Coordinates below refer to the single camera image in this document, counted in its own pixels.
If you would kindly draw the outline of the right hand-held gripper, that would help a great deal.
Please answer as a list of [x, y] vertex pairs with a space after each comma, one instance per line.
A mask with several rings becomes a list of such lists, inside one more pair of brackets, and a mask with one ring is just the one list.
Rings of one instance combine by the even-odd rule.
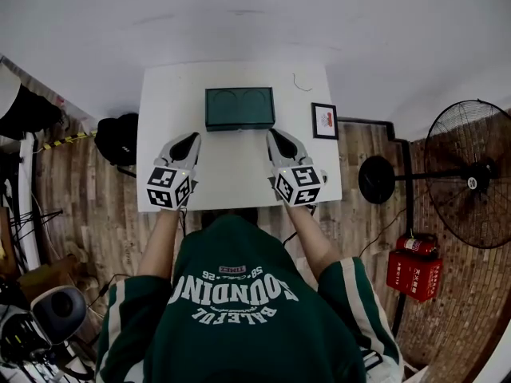
[[327, 184], [328, 174], [313, 164], [303, 143], [276, 128], [268, 130], [266, 143], [273, 166], [271, 187], [276, 199], [289, 207], [316, 203], [319, 193]]

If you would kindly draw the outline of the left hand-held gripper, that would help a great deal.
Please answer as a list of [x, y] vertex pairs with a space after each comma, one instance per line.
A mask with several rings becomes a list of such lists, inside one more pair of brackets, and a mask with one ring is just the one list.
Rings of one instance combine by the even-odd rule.
[[172, 211], [187, 206], [197, 186], [195, 166], [200, 146], [198, 132], [180, 135], [164, 145], [145, 187], [151, 205]]

